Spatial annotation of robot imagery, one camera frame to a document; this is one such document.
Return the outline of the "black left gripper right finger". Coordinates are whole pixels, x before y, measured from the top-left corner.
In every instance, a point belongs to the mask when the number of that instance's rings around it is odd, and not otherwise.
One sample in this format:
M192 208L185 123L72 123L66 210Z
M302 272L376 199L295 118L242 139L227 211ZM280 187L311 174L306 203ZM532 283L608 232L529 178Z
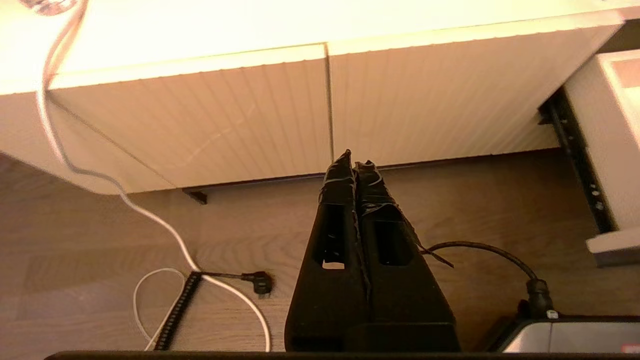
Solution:
M371 161L357 162L359 236L366 275L366 321L354 348L367 353L458 353L456 319L419 253L413 225Z

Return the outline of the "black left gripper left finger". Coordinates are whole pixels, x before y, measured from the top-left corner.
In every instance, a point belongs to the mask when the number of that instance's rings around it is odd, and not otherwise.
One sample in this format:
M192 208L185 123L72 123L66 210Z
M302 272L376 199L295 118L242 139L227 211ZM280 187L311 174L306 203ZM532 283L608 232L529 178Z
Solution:
M356 210L351 151L327 169L286 315L288 353L339 353L368 317L368 276Z

